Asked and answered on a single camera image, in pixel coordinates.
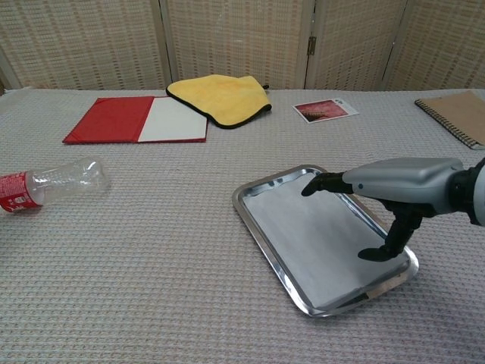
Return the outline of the black and silver right hand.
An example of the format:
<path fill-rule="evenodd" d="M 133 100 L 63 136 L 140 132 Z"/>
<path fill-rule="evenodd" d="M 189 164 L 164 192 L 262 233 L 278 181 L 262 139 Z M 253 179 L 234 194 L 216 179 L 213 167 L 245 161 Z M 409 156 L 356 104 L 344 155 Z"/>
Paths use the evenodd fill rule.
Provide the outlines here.
<path fill-rule="evenodd" d="M 344 172 L 320 173 L 304 187 L 302 195 L 324 190 L 381 202 L 395 220 L 384 245 L 363 249 L 358 257 L 386 262 L 402 253 L 423 218 L 463 210 L 458 200 L 462 186 L 455 181 L 463 171 L 456 158 L 392 158 Z"/>

